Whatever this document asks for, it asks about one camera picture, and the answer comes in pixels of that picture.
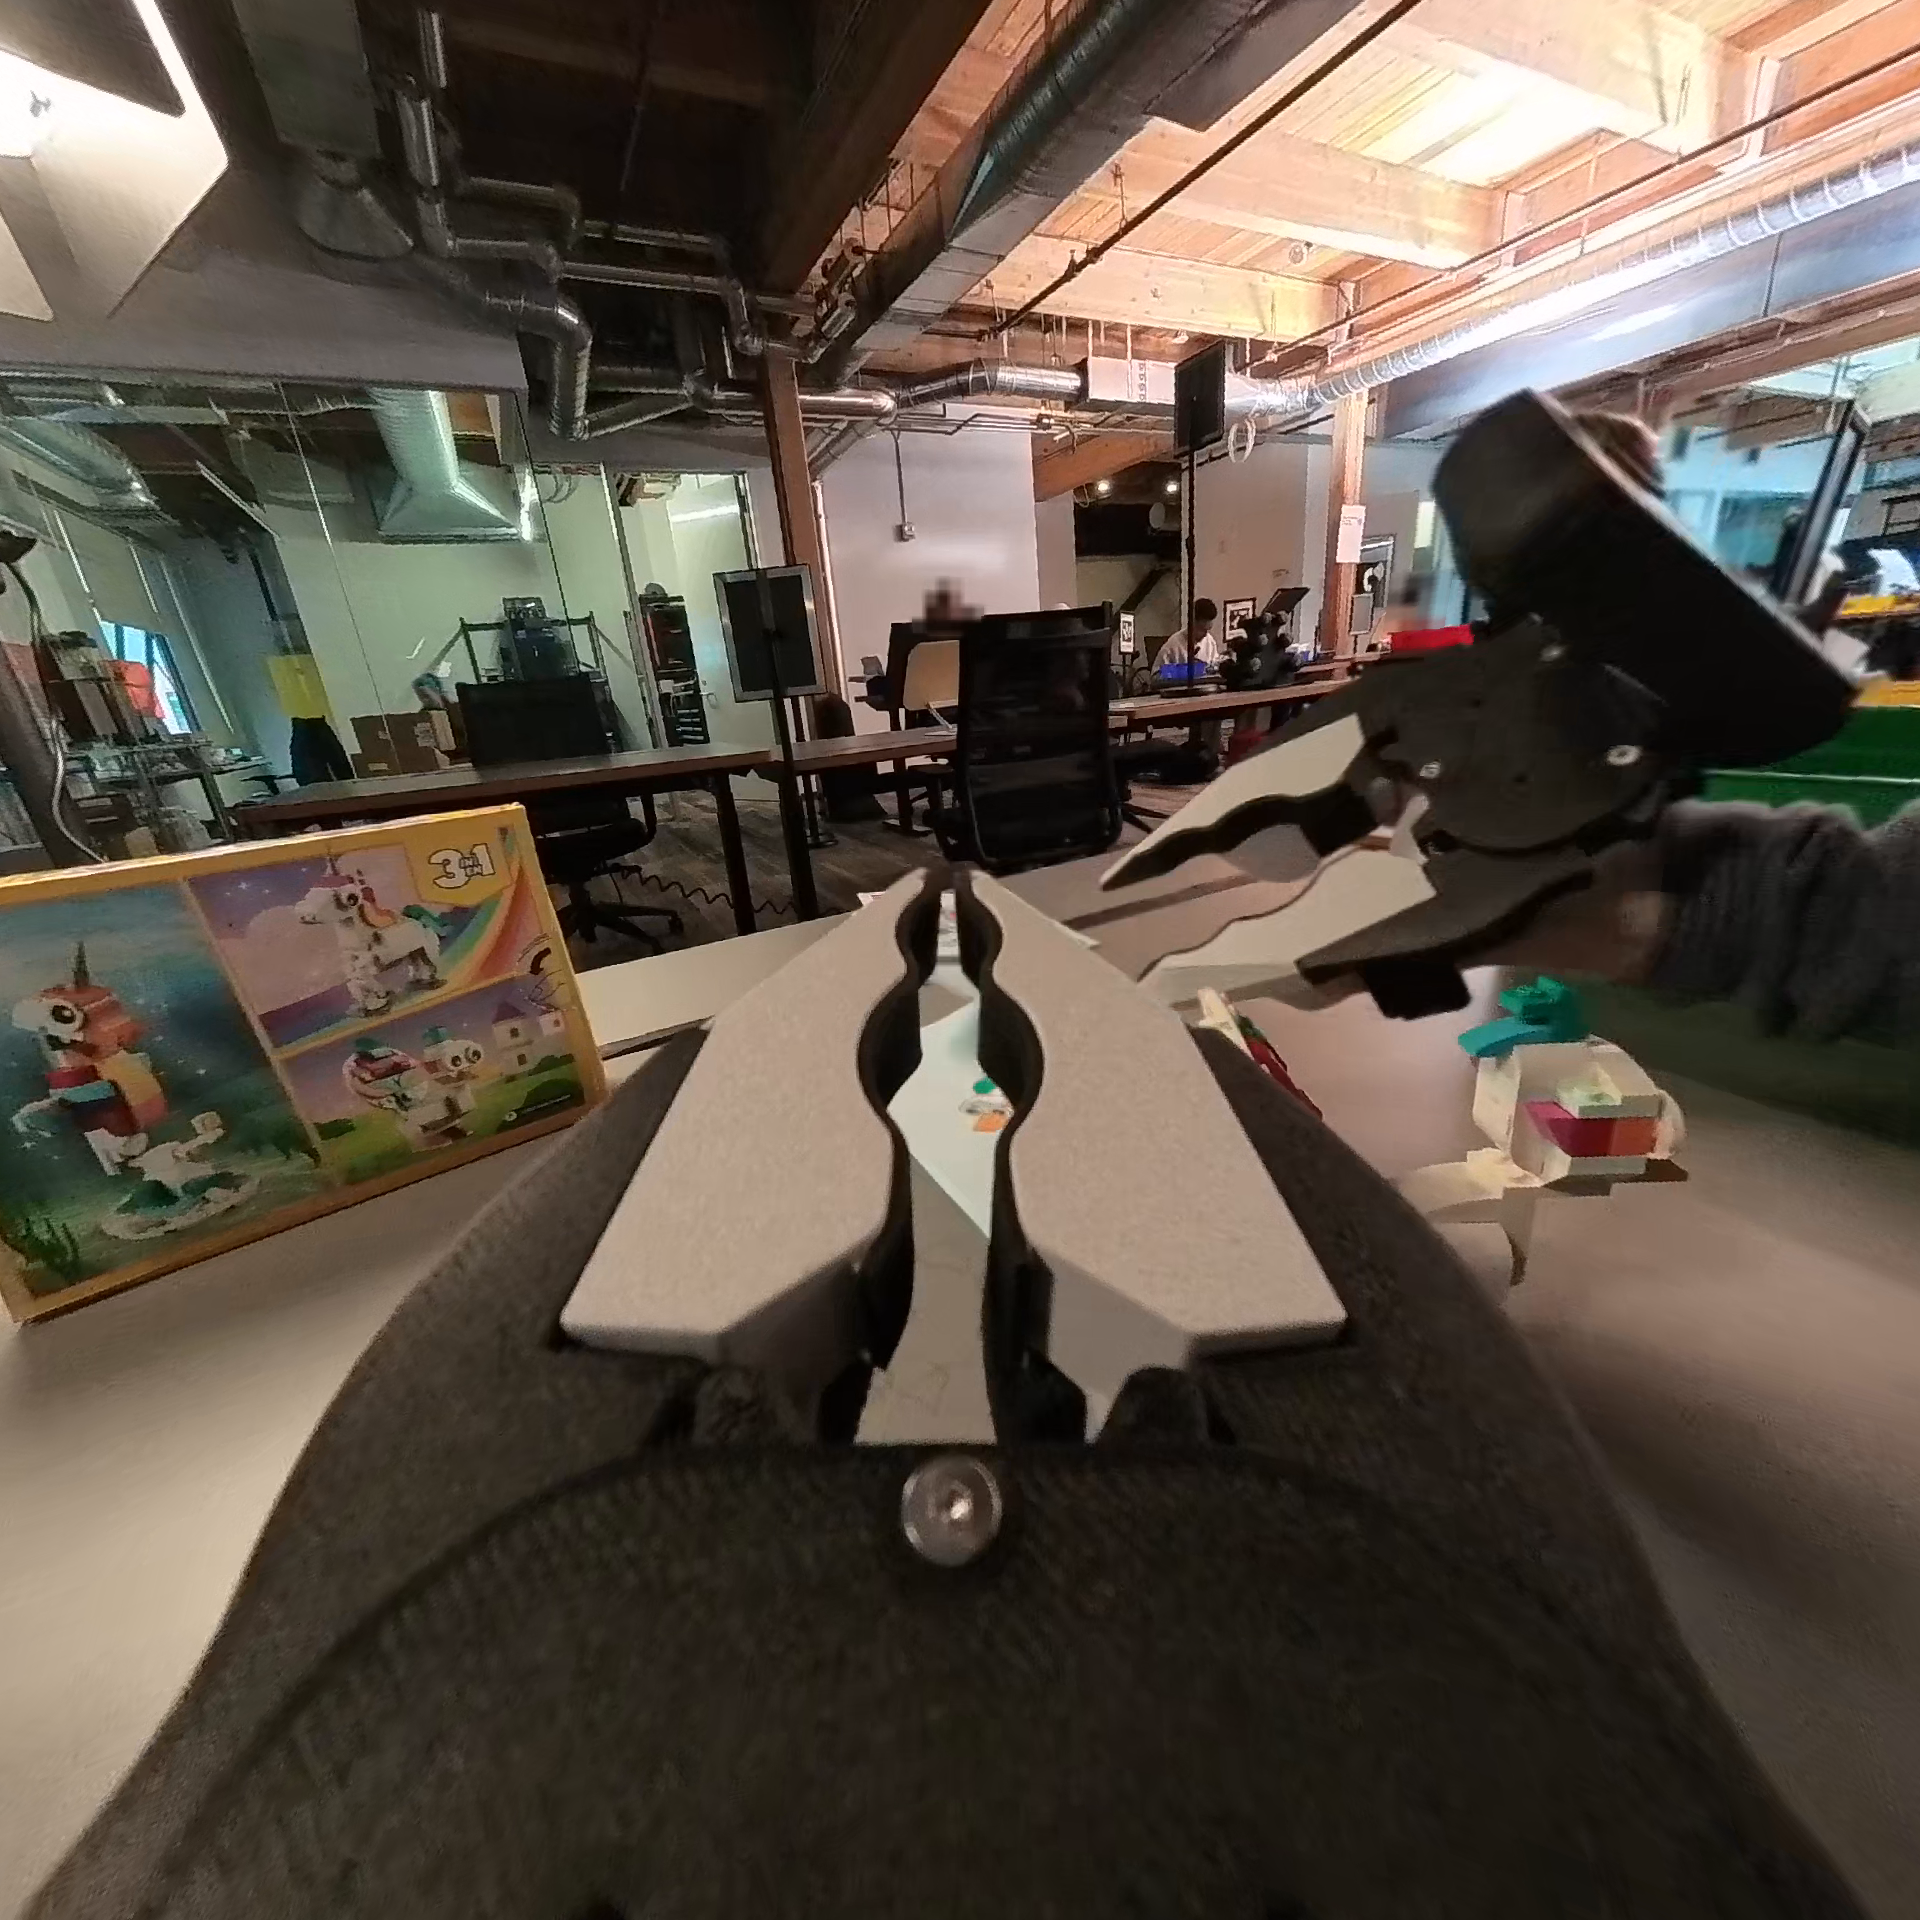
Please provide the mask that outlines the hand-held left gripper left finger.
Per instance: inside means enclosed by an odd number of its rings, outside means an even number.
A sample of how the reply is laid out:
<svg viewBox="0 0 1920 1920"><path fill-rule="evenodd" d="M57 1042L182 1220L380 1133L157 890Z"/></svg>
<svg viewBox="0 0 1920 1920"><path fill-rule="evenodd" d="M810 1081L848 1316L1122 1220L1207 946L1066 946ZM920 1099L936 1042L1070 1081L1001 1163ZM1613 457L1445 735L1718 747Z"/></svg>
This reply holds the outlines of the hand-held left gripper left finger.
<svg viewBox="0 0 1920 1920"><path fill-rule="evenodd" d="M637 1145L565 1330L700 1358L827 1400L912 1325L912 1145L883 1121L920 1068L941 880L895 880L709 1021Z"/></svg>

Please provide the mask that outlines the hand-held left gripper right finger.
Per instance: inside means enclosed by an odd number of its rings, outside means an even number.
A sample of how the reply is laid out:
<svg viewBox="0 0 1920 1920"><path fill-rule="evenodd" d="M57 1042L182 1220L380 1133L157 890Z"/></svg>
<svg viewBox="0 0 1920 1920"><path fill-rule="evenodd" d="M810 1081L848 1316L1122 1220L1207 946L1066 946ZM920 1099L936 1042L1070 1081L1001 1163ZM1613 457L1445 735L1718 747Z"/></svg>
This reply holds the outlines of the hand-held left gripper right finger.
<svg viewBox="0 0 1920 1920"><path fill-rule="evenodd" d="M1009 1094L976 1365L996 1427L1106 1427L1142 1369L1327 1348L1351 1310L1190 1021L1001 880L952 880Z"/></svg>

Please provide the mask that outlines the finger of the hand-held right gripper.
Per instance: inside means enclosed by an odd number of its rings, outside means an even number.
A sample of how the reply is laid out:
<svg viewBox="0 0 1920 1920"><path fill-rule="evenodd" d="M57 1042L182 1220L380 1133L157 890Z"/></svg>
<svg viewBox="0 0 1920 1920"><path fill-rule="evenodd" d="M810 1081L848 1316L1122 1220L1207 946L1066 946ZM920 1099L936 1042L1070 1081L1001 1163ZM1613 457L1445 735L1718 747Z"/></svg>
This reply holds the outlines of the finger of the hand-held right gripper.
<svg viewBox="0 0 1920 1920"><path fill-rule="evenodd" d="M1207 944L1161 946L1142 983L1147 997L1195 997L1195 983L1270 983L1309 997L1309 953L1330 944L1353 944L1416 901L1436 901L1423 850L1416 850L1423 801L1395 801L1395 843L1416 858L1416 892L1288 892L1255 919L1224 919Z"/></svg>
<svg viewBox="0 0 1920 1920"><path fill-rule="evenodd" d="M1122 850L1106 892L1177 880L1205 858L1288 892L1416 892L1416 858L1386 830L1404 784L1395 747L1395 727L1353 708L1288 727Z"/></svg>

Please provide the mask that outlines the white lego unicorn head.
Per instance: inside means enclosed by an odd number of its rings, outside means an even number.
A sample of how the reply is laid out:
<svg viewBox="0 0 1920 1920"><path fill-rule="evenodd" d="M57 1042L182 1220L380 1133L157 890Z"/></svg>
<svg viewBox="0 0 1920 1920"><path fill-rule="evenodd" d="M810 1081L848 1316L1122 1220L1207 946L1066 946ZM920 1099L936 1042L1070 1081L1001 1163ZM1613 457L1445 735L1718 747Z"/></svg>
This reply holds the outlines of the white lego unicorn head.
<svg viewBox="0 0 1920 1920"><path fill-rule="evenodd" d="M1471 1124L1462 1158L1489 1195L1613 1195L1683 1173L1683 1099L1602 1035L1566 979L1535 969L1462 1027Z"/></svg>

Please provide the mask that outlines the person's right forearm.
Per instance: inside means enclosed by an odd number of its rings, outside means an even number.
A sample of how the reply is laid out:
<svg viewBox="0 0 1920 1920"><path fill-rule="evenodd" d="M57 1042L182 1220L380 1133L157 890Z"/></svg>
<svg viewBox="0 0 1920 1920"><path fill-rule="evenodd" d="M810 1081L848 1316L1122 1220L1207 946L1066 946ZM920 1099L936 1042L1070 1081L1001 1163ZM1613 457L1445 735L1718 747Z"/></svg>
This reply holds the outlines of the person's right forearm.
<svg viewBox="0 0 1920 1920"><path fill-rule="evenodd" d="M1641 983L1731 1005L1792 1042L1920 1042L1920 801L1672 801L1647 843Z"/></svg>

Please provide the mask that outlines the yellow lego box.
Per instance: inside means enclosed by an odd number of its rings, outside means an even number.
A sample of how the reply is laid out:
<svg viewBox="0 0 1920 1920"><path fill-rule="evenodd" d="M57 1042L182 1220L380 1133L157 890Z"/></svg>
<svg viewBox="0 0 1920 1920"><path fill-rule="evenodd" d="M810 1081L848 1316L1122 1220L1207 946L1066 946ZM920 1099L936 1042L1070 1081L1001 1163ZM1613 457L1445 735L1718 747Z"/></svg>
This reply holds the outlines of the yellow lego box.
<svg viewBox="0 0 1920 1920"><path fill-rule="evenodd" d="M60 1316L610 1094L525 810L0 880L0 1297Z"/></svg>

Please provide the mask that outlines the person's right hand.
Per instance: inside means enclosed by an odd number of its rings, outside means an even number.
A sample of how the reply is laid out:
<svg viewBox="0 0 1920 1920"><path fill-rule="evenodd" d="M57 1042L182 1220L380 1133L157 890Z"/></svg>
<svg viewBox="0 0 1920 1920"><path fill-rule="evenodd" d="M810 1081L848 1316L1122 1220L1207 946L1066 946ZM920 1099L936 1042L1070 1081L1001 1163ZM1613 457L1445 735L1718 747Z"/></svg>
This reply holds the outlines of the person's right hand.
<svg viewBox="0 0 1920 1920"><path fill-rule="evenodd" d="M1641 979L1658 946L1662 946L1662 892L1641 880L1592 880L1566 892L1535 936L1535 961L1581 979Z"/></svg>

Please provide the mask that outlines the black mesh office chair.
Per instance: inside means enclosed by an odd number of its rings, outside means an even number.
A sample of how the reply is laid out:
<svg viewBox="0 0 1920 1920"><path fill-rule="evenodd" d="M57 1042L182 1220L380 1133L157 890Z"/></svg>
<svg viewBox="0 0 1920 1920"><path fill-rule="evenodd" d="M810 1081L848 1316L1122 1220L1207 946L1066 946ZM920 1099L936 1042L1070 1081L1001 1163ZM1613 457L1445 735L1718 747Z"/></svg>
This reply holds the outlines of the black mesh office chair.
<svg viewBox="0 0 1920 1920"><path fill-rule="evenodd" d="M1108 603L952 633L952 747L936 843L952 871L1037 871L1117 850Z"/></svg>

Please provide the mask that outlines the green plastic bin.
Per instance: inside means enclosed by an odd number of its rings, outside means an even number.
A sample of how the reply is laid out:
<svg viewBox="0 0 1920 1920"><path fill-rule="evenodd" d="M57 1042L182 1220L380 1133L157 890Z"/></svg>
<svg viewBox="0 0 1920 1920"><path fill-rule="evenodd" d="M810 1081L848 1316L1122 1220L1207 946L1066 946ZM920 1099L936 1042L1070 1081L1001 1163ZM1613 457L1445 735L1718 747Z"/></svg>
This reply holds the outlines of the green plastic bin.
<svg viewBox="0 0 1920 1920"><path fill-rule="evenodd" d="M1848 810L1856 821L1885 821L1920 790L1920 708L1866 698L1835 736L1763 771L1704 771L1704 801L1819 801ZM1731 1005L1662 1005L1647 983L1581 983L1581 1011L1602 1042L1641 1056L1647 1068L1683 1068L1699 1089L1776 1099L1819 1124L1848 1124L1871 1144L1920 1144L1920 1065L1911 1050L1884 1042L1792 1042L1760 1035Z"/></svg>

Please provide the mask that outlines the long wooden table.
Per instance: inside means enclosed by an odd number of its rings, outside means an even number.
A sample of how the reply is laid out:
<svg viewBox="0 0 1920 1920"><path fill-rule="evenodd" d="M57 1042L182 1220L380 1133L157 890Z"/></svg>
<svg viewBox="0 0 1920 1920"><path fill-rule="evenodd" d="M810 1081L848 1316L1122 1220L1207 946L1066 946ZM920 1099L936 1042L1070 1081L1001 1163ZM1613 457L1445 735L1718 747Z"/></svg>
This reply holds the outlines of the long wooden table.
<svg viewBox="0 0 1920 1920"><path fill-rule="evenodd" d="M783 892L790 919L814 919L814 880L804 850L804 778L827 771L912 771L912 766L945 766L952 735L945 727L912 727L912 735L848 735L848 736L804 736L804 747L623 747L623 753L558 753L558 766L479 766L479 771L418 771L418 778L323 778L293 784L271 801L241 801L233 830L241 843L276 843L276 830L328 830L328 821L388 821L388 814L445 814L445 810L504 810L504 801L558 801L558 790L709 790L716 801L716 843L725 843L725 901L729 936L752 936L752 892L748 892L748 843L741 843L741 801L729 778L774 778L777 784L777 830L783 830Z"/></svg>

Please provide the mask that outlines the monitor on floor stand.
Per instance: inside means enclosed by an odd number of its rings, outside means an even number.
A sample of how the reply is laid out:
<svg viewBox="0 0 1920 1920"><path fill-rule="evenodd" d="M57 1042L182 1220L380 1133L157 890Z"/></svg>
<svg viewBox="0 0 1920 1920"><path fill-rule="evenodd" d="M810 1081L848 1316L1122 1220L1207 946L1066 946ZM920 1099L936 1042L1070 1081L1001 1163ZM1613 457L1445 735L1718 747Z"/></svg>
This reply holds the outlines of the monitor on floor stand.
<svg viewBox="0 0 1920 1920"><path fill-rule="evenodd" d="M774 784L777 784L777 830L783 830L783 892L790 919L814 919L814 871L810 871L810 801L804 801L804 698L827 690L827 651L814 651L814 577L810 561L774 571L716 571L716 633L729 660L729 698L774 708Z"/></svg>

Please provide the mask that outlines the metal storage shelf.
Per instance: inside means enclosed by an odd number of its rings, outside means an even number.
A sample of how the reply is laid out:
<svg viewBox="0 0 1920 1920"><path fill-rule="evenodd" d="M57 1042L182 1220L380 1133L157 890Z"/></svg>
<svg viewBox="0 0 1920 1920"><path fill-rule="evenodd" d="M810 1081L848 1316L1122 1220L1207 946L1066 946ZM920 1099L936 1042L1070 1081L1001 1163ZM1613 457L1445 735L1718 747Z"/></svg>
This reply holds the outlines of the metal storage shelf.
<svg viewBox="0 0 1920 1920"><path fill-rule="evenodd" d="M100 801L109 830L148 830L157 850L233 843L217 753L199 735L158 714L148 660L120 660L91 633L35 633L33 686L57 735L60 790Z"/></svg>

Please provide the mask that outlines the ceiling light panel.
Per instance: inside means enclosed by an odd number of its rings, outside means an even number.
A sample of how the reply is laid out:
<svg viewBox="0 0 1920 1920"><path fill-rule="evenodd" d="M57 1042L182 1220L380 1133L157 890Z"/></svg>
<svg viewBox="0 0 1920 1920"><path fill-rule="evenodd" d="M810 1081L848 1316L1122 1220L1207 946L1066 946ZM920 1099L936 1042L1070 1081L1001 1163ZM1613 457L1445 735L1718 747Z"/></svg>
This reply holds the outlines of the ceiling light panel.
<svg viewBox="0 0 1920 1920"><path fill-rule="evenodd" d="M48 131L109 111L182 115L137 0L8 0L0 4L0 155L33 160Z"/></svg>

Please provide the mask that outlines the wooden support post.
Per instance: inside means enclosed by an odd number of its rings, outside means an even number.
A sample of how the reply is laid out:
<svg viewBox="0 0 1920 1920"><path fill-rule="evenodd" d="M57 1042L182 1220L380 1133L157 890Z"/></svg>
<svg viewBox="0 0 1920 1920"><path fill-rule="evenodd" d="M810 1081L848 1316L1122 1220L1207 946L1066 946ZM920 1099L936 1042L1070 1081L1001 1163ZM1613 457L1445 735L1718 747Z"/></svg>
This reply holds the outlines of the wooden support post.
<svg viewBox="0 0 1920 1920"><path fill-rule="evenodd" d="M783 561L810 571L810 597L814 597L814 667L827 667L827 690L810 690L810 735L839 736L848 735L839 627L832 627L832 561L827 561L827 517L814 517L814 478L810 478L810 422L804 422L790 354L763 350L763 375L752 384L763 384L763 446L774 446L777 549L783 549Z"/></svg>
<svg viewBox="0 0 1920 1920"><path fill-rule="evenodd" d="M1375 393L1343 393L1327 422L1327 597L1319 597L1319 653L1353 653L1351 603L1353 603L1353 549L1368 549L1368 422Z"/></svg>

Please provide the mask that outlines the silver air duct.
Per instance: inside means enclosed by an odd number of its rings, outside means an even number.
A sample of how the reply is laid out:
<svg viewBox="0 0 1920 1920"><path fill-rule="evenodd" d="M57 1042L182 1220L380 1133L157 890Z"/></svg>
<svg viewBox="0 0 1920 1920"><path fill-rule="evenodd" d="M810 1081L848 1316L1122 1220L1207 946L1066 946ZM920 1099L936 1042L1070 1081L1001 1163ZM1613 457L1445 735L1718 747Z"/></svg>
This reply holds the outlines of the silver air duct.
<svg viewBox="0 0 1920 1920"><path fill-rule="evenodd" d="M1081 371L1030 371L1030 364L952 364L895 384L804 384L804 422L903 422L945 398L1037 398L1081 407Z"/></svg>

